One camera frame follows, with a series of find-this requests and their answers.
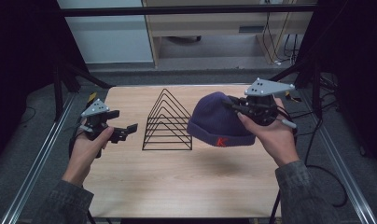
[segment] light wood tabletop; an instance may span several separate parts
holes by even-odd
[[[205,95],[222,91],[244,97],[248,85],[114,87],[105,104],[119,110],[108,124],[138,123],[126,141],[108,143],[91,166],[84,188],[94,193],[94,217],[269,217],[278,192],[273,159],[259,140],[250,147],[211,147],[192,138],[192,150],[157,144],[143,150],[147,118],[157,99],[168,94],[159,114],[190,114]]]

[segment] purple beanie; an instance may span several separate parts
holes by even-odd
[[[244,127],[231,108],[224,106],[223,101],[230,101],[230,98],[220,91],[204,96],[188,120],[188,133],[214,147],[253,145],[255,135]]]

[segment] black wire rack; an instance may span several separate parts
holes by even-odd
[[[147,117],[142,150],[192,150],[187,133],[190,113],[163,89]]]

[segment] red logo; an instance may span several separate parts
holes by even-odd
[[[224,144],[225,142],[229,141],[229,138],[224,138],[224,137],[218,137],[216,146],[217,147],[225,147],[226,145]]]

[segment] forearm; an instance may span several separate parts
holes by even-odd
[[[93,194],[61,180],[37,211],[32,223],[86,223]]]
[[[275,173],[284,223],[339,223],[336,210],[326,202],[303,161],[281,166]]]

